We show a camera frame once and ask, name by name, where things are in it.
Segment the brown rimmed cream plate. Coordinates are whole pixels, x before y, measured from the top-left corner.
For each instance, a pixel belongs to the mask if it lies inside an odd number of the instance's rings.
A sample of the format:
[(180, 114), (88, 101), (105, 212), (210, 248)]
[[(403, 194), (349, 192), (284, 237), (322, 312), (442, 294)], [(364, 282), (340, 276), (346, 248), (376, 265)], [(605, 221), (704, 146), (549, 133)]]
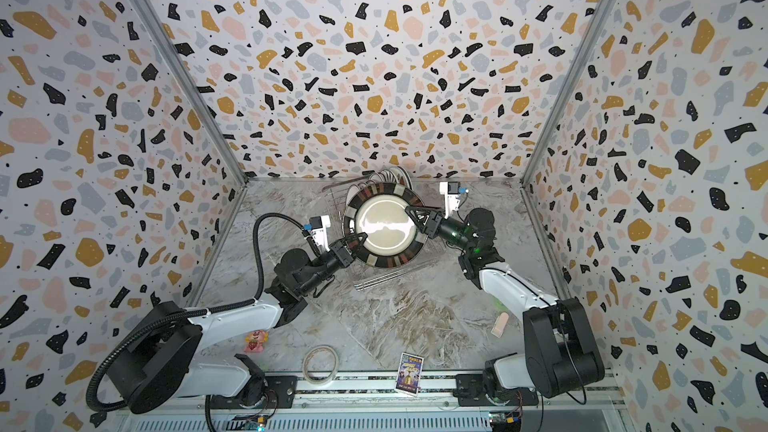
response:
[(343, 212), (344, 234), (365, 232), (368, 238), (356, 258), (375, 268), (399, 268), (419, 254), (426, 242), (405, 213), (407, 206), (423, 206), (409, 188), (395, 183), (354, 186)]

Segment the black white striped plate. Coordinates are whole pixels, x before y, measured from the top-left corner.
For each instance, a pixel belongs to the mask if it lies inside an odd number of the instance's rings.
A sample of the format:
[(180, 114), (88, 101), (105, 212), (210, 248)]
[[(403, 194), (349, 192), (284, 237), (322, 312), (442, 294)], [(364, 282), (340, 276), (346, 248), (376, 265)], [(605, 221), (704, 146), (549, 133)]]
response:
[(380, 182), (395, 183), (406, 188), (412, 188), (412, 180), (407, 171), (399, 166), (381, 169), (375, 173)]

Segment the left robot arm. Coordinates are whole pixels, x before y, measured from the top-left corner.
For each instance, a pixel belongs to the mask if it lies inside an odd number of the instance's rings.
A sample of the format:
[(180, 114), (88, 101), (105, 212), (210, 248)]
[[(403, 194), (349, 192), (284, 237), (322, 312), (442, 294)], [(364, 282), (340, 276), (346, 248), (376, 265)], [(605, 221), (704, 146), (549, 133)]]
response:
[(266, 374), (247, 354), (207, 363), (201, 352), (292, 322), (307, 307), (307, 296), (318, 295), (323, 282), (355, 261), (367, 238), (349, 234), (316, 259), (301, 249), (286, 252), (272, 286), (259, 298), (210, 308), (181, 308), (173, 301), (156, 305), (96, 368), (85, 392), (87, 406), (94, 412), (127, 408), (143, 414), (173, 398), (195, 396), (230, 398), (242, 408), (258, 405), (267, 394)]

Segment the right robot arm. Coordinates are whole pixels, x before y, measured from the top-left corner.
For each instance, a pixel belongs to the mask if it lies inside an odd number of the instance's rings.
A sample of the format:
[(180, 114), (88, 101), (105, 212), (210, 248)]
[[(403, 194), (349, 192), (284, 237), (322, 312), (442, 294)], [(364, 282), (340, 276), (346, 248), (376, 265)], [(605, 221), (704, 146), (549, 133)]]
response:
[(524, 351), (485, 365), (483, 388), (489, 400), (507, 402), (524, 389), (544, 398), (570, 395), (605, 378), (605, 365), (581, 302), (545, 293), (513, 271), (495, 247), (491, 211), (475, 208), (463, 221), (434, 207), (408, 206), (405, 212), (428, 238), (458, 248), (464, 277), (501, 302), (522, 326)]

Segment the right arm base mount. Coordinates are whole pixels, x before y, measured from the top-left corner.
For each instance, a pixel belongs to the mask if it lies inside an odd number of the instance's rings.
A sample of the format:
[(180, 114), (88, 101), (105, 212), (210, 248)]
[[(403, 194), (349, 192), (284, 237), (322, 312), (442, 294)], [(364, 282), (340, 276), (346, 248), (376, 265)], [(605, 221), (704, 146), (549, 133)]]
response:
[(529, 387), (507, 388), (494, 375), (492, 367), (482, 372), (457, 374), (453, 396), (461, 407), (536, 406), (538, 395)]

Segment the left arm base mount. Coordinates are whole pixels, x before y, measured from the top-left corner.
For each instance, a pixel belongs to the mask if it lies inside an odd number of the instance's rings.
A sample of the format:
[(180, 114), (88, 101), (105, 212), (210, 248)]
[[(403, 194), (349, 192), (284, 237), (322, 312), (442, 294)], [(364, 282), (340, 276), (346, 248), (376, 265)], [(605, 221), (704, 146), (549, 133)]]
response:
[(296, 375), (267, 375), (263, 379), (251, 379), (245, 388), (233, 397), (213, 395), (212, 410), (236, 412), (270, 412), (290, 409), (297, 391)]

